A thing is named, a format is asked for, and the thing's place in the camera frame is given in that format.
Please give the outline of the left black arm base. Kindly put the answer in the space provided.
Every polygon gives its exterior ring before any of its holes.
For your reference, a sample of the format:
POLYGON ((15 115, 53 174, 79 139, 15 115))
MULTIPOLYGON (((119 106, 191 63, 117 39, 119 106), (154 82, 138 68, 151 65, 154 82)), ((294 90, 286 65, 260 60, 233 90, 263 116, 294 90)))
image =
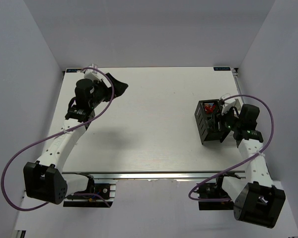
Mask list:
POLYGON ((109 208, 116 192, 116 180, 94 177, 91 174, 64 174, 67 193, 64 207, 109 208))

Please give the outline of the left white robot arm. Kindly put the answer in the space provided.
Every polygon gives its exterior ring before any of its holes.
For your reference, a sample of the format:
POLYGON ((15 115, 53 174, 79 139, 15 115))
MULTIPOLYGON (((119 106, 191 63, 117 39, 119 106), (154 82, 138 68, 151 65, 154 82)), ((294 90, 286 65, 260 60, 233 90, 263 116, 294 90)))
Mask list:
POLYGON ((108 87, 95 74, 85 75, 76 82, 75 96, 70 100, 61 135, 56 136, 49 148, 34 162, 23 168, 26 195, 41 201, 60 204, 67 196, 80 194, 85 198, 94 195, 93 176, 84 173, 62 175, 65 162, 78 140, 94 119, 95 108, 120 97, 128 84, 106 73, 112 86, 108 87))

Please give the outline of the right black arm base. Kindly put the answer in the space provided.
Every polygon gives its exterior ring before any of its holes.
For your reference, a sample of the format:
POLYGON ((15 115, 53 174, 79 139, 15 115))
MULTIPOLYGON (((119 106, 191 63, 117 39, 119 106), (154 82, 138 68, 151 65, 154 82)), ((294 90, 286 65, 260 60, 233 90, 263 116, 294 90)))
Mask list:
MULTIPOLYGON (((199 186, 193 194, 201 199, 229 199, 228 193, 222 189, 224 177, 235 177, 239 179, 239 176, 235 175, 235 173, 227 172, 217 177, 215 182, 207 182, 199 186)), ((199 201, 198 205, 200 211, 233 210, 234 202, 232 200, 222 202, 199 201)))

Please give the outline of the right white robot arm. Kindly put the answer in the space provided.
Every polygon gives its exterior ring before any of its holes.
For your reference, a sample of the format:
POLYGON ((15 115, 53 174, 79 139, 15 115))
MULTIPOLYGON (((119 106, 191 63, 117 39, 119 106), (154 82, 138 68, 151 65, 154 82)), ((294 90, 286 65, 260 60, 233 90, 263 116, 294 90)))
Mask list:
POLYGON ((269 174, 263 149, 263 137, 256 130, 260 110, 244 104, 235 116, 234 106, 224 106, 221 122, 233 131, 237 148, 247 160, 245 179, 225 172, 217 177, 215 194, 228 197, 234 203, 234 218, 238 221, 273 228, 286 200, 285 192, 276 188, 269 174))

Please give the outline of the dark red lip gloss tube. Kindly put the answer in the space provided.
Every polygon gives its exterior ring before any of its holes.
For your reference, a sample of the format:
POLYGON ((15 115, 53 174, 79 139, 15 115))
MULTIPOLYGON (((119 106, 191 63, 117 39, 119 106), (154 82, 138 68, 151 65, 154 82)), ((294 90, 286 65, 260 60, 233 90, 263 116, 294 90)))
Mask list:
POLYGON ((214 110, 216 110, 216 105, 215 104, 213 104, 213 105, 211 105, 210 106, 210 112, 212 113, 214 110))

